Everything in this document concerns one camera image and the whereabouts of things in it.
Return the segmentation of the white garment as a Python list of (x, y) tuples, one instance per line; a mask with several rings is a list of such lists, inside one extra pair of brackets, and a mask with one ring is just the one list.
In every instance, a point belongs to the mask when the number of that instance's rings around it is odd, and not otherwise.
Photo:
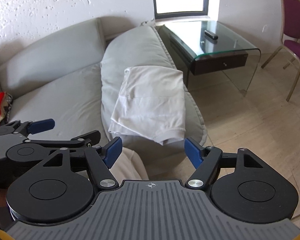
[(163, 66), (125, 69), (110, 133), (140, 136), (166, 145), (185, 138), (185, 118), (181, 71)]

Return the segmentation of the operator beige trouser leg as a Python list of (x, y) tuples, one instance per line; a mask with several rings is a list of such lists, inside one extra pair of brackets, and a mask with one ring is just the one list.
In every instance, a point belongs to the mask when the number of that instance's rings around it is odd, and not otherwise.
[(110, 172), (120, 185), (124, 180), (149, 180), (140, 156), (125, 147), (122, 148), (122, 152)]

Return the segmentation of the grey sofa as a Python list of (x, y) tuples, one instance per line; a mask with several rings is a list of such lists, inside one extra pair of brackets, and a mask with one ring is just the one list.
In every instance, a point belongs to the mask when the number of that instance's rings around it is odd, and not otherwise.
[(207, 130), (154, 27), (136, 27), (106, 43), (96, 18), (34, 42), (0, 66), (0, 91), (13, 97), (11, 119), (52, 118), (42, 139), (100, 129), (137, 152), (179, 152)]

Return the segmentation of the grey sofa back cushion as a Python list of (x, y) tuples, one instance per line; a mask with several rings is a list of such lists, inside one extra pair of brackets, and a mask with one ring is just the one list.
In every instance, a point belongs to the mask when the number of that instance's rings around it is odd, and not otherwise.
[(100, 63), (106, 40), (100, 18), (50, 34), (0, 66), (0, 92), (15, 99), (81, 68)]

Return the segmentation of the glass side table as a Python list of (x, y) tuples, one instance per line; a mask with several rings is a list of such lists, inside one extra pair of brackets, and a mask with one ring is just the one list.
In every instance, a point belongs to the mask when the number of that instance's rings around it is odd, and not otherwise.
[[(212, 40), (204, 34), (218, 35)], [(184, 72), (186, 87), (191, 78), (222, 73), (246, 94), (261, 58), (261, 50), (225, 25), (212, 20), (166, 23), (158, 33), (176, 67)]]

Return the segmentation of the black remote control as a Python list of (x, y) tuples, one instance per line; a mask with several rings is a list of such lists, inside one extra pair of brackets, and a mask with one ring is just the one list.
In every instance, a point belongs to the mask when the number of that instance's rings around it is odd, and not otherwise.
[(204, 34), (212, 40), (218, 40), (218, 35), (209, 30), (204, 30)]

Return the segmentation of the maroon banquet chair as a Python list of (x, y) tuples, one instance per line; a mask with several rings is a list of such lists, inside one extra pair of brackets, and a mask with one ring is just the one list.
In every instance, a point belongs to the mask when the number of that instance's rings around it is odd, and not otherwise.
[(286, 100), (289, 101), (300, 78), (300, 0), (281, 0), (282, 23), (280, 46), (262, 64), (266, 65), (281, 51), (287, 51), (292, 59), (284, 66), (286, 69), (293, 62), (297, 62), (297, 73)]

